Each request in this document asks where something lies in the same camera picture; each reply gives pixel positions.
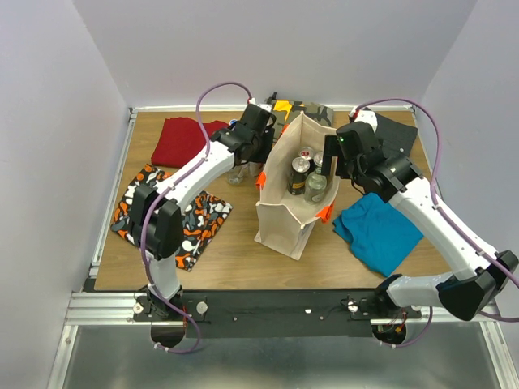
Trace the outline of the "red tab can front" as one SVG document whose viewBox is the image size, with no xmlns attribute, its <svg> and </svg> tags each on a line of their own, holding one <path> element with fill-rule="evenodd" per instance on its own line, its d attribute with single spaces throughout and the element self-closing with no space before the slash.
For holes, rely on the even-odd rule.
<svg viewBox="0 0 519 389">
<path fill-rule="evenodd" d="M 263 165 L 261 163 L 250 162 L 248 164 L 249 174 L 252 177 L 258 177 L 262 171 L 262 167 L 263 167 Z"/>
</svg>

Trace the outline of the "red tab can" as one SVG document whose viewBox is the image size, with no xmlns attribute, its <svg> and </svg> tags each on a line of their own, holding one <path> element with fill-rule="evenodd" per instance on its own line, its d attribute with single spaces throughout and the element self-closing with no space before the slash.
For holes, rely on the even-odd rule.
<svg viewBox="0 0 519 389">
<path fill-rule="evenodd" d="M 298 156 L 311 165 L 314 161 L 315 150 L 311 147 L 304 147 L 299 151 Z"/>
<path fill-rule="evenodd" d="M 262 171 L 262 167 L 263 167 L 263 165 L 261 163 L 250 162 L 248 164 L 249 174 L 252 177 L 258 177 Z"/>
</svg>

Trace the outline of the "green cap glass bottle front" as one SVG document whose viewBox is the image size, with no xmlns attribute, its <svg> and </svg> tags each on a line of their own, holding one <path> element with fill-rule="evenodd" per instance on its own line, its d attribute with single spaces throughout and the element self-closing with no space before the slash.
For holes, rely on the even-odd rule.
<svg viewBox="0 0 519 389">
<path fill-rule="evenodd" d="M 248 164 L 237 165 L 227 173 L 227 182 L 233 186 L 240 185 L 243 182 L 245 176 L 247 175 L 247 172 Z"/>
</svg>

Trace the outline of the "green cap glass bottle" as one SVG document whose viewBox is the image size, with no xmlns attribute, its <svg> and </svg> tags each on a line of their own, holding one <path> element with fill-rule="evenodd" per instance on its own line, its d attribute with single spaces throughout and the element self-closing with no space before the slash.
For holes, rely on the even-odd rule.
<svg viewBox="0 0 519 389">
<path fill-rule="evenodd" d="M 306 179 L 304 191 L 305 201 L 307 203 L 319 203 L 324 197 L 327 185 L 327 177 L 322 174 L 321 168 L 316 168 Z"/>
<path fill-rule="evenodd" d="M 245 176 L 247 175 L 247 172 L 248 164 L 237 165 L 227 173 L 227 182 L 233 186 L 240 185 L 243 182 Z"/>
</svg>

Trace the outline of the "beige canvas tote bag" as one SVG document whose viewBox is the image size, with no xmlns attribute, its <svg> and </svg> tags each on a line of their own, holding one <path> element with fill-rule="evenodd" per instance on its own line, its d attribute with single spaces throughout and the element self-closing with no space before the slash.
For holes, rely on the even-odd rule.
<svg viewBox="0 0 519 389">
<path fill-rule="evenodd" d="M 259 232 L 255 241 L 292 259 L 300 259 L 317 221 L 331 220 L 340 179 L 327 176 L 324 198 L 310 204 L 303 195 L 288 191 L 291 162 L 304 147 L 324 150 L 327 135 L 335 135 L 332 127 L 322 126 L 307 115 L 299 114 L 283 131 L 268 155 L 263 172 L 258 176 L 259 201 L 256 211 Z"/>
</svg>

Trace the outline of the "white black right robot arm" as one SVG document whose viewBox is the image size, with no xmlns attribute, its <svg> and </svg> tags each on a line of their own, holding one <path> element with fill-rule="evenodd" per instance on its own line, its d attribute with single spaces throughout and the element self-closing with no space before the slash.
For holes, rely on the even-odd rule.
<svg viewBox="0 0 519 389">
<path fill-rule="evenodd" d="M 436 276 L 388 277 L 367 300 L 371 312 L 389 318 L 401 308 L 430 306 L 470 321 L 512 279 L 517 256 L 510 250 L 498 252 L 478 237 L 443 202 L 408 156 L 386 156 L 372 125 L 351 122 L 326 135 L 322 169 L 390 204 L 414 224 L 450 267 L 449 272 Z"/>
</svg>

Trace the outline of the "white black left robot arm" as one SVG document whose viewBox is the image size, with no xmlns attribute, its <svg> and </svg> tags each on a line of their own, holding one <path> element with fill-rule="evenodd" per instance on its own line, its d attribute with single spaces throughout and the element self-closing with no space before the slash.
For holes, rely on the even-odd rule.
<svg viewBox="0 0 519 389">
<path fill-rule="evenodd" d="M 170 178 L 154 187 L 140 185 L 133 195 L 129 229 L 140 249 L 148 290 L 155 296 L 152 311 L 163 320 L 180 308 L 182 286 L 174 254 L 184 239 L 183 214 L 199 193 L 242 162 L 264 162 L 273 142 L 276 122 L 272 107 L 250 103 L 242 116 L 208 135 L 201 151 Z"/>
</svg>

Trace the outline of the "red tab can back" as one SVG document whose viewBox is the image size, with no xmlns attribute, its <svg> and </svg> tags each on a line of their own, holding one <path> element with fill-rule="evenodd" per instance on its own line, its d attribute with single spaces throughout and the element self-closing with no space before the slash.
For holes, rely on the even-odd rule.
<svg viewBox="0 0 519 389">
<path fill-rule="evenodd" d="M 311 165 L 314 161 L 315 150 L 311 147 L 304 147 L 299 151 L 298 156 Z"/>
</svg>

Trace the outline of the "dark grey buttoned garment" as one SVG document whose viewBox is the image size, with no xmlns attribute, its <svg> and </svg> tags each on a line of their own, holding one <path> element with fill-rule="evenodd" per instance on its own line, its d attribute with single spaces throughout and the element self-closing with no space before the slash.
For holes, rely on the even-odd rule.
<svg viewBox="0 0 519 389">
<path fill-rule="evenodd" d="M 375 117 L 377 120 L 375 134 L 381 140 L 384 155 L 391 157 L 402 154 L 409 157 L 418 135 L 418 129 L 393 121 L 378 113 Z"/>
</svg>

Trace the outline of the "green cap glass bottle back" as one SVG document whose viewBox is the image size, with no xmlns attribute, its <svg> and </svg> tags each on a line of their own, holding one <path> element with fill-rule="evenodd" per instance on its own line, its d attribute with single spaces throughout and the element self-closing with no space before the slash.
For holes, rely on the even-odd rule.
<svg viewBox="0 0 519 389">
<path fill-rule="evenodd" d="M 322 174 L 321 168 L 316 168 L 306 179 L 304 191 L 305 201 L 307 203 L 319 203 L 324 197 L 327 185 L 327 177 Z"/>
</svg>

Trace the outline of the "camouflage yellow green shorts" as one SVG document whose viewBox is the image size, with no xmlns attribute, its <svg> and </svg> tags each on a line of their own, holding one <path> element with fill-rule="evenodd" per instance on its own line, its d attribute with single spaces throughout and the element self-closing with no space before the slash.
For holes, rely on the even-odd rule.
<svg viewBox="0 0 519 389">
<path fill-rule="evenodd" d="M 276 117 L 276 123 L 273 127 L 274 143 L 300 113 L 304 113 L 321 126 L 332 126 L 333 124 L 334 111 L 325 105 L 301 100 L 279 100 L 276 92 L 266 99 L 265 104 L 272 109 L 272 113 Z"/>
</svg>

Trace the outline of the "black soda can left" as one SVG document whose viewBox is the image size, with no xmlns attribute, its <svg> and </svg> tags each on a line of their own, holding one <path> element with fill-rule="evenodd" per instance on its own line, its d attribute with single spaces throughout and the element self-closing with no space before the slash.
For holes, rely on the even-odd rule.
<svg viewBox="0 0 519 389">
<path fill-rule="evenodd" d="M 291 195 L 301 195 L 304 192 L 305 182 L 309 173 L 311 163 L 298 156 L 291 162 L 290 176 L 287 190 Z"/>
</svg>

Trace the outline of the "folded red shirt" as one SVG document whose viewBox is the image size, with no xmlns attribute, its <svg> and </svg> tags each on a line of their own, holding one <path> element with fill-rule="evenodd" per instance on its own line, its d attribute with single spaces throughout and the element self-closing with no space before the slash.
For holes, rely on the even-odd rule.
<svg viewBox="0 0 519 389">
<path fill-rule="evenodd" d="M 205 146 L 199 123 L 192 118 L 167 118 L 151 157 L 156 166 L 181 168 Z"/>
</svg>

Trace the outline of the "teal blue shirt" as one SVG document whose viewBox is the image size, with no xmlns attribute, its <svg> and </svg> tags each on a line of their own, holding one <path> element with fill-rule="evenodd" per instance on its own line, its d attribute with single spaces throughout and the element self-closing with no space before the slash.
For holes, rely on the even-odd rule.
<svg viewBox="0 0 519 389">
<path fill-rule="evenodd" d="M 391 276 L 423 239 L 413 223 L 377 194 L 367 194 L 342 211 L 333 226 L 357 259 L 385 277 Z"/>
</svg>

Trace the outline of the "orange black patterned shorts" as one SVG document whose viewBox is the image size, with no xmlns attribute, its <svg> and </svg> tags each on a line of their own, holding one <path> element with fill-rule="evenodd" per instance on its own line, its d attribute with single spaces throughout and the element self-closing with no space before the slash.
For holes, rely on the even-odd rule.
<svg viewBox="0 0 519 389">
<path fill-rule="evenodd" d="M 170 176 L 171 173 L 146 164 L 128 184 L 117 202 L 110 230 L 124 241 L 134 245 L 134 238 L 131 237 L 129 229 L 129 212 L 135 190 L 142 184 L 156 186 Z M 195 197 L 187 206 L 183 217 L 184 238 L 180 248 L 174 254 L 177 268 L 190 271 L 195 266 L 232 210 L 233 206 L 230 203 L 204 190 Z"/>
</svg>

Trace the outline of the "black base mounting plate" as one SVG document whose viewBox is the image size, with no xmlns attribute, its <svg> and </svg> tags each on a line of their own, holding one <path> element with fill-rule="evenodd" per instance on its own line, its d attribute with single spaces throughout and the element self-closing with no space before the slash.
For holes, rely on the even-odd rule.
<svg viewBox="0 0 519 389">
<path fill-rule="evenodd" d="M 385 310 L 373 289 L 186 290 L 178 314 L 151 293 L 135 299 L 134 319 L 159 325 L 158 335 L 216 338 L 369 337 L 372 323 L 421 318 L 410 307 Z"/>
</svg>

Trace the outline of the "aluminium table frame rail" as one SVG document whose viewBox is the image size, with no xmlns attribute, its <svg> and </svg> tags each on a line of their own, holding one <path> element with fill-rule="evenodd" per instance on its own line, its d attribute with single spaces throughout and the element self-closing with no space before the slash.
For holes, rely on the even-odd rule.
<svg viewBox="0 0 519 389">
<path fill-rule="evenodd" d="M 147 162 L 166 118 L 195 118 L 194 105 L 130 108 L 131 115 L 109 205 L 88 278 L 80 293 L 72 293 L 65 326 L 47 388 L 518 388 L 518 370 L 513 353 L 499 323 L 452 321 L 435 309 L 429 331 L 415 346 L 391 351 L 374 340 L 354 338 L 305 338 L 287 340 L 223 339 L 206 345 L 206 351 L 186 356 L 167 356 L 154 351 L 149 339 L 151 325 L 133 320 L 128 291 L 142 286 L 144 273 L 136 254 L 108 232 L 109 219 L 119 199 L 121 180 Z M 318 248 L 317 237 L 331 231 L 327 224 L 314 228 L 303 256 L 303 267 L 254 243 L 257 219 L 252 199 L 258 194 L 253 183 L 231 186 L 219 178 L 209 192 L 228 199 L 234 224 L 243 242 L 238 248 L 251 250 L 255 258 L 266 259 L 285 273 L 284 284 L 272 283 L 267 269 L 255 273 L 254 263 L 238 263 L 238 257 L 224 258 L 235 266 L 233 277 L 211 262 L 223 254 L 230 240 L 227 232 L 217 236 L 207 253 L 209 263 L 187 273 L 183 280 L 195 286 L 223 289 L 270 282 L 275 286 L 299 285 L 315 276 L 314 284 L 324 286 L 372 286 L 381 281 L 351 254 L 344 254 L 350 272 L 317 272 L 315 261 L 304 262 Z"/>
</svg>

